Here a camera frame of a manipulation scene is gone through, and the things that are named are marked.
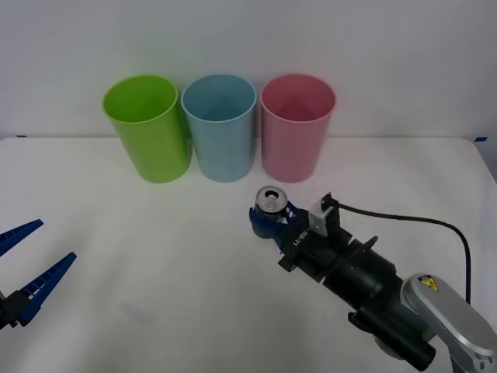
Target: green cup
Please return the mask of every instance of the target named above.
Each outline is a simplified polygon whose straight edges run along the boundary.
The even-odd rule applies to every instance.
[[[178,97],[168,79],[139,75],[117,83],[103,98],[103,110],[138,173],[153,183],[178,179],[189,167]]]

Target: white table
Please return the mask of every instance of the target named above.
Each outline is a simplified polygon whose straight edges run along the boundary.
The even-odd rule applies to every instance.
[[[139,178],[115,138],[0,142],[0,231],[45,225],[0,260],[10,294],[70,251],[78,259],[26,328],[0,332],[8,373],[414,372],[347,322],[349,307],[252,233],[255,192],[273,183],[300,206],[343,203],[451,222],[473,256],[473,304],[497,329],[497,186],[473,144],[443,138],[332,138],[315,176],[282,185],[257,156],[229,184],[196,160],[179,180]],[[439,226],[342,213],[407,277],[428,272],[464,293],[459,238]],[[437,339],[428,371],[450,371]]]

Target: can lid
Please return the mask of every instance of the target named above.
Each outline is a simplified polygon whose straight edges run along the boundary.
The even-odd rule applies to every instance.
[[[285,209],[287,204],[287,195],[277,186],[265,186],[257,192],[255,197],[255,205],[267,214],[278,214]]]

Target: pink cup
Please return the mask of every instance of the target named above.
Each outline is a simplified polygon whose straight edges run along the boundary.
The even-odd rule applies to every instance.
[[[289,74],[262,89],[262,166],[277,180],[312,176],[335,108],[333,89],[319,78]]]

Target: warning label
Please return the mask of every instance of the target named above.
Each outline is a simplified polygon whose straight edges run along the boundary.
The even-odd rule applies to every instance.
[[[438,286],[436,286],[435,279],[429,275],[418,277],[420,283],[426,285],[428,288],[438,292]]]

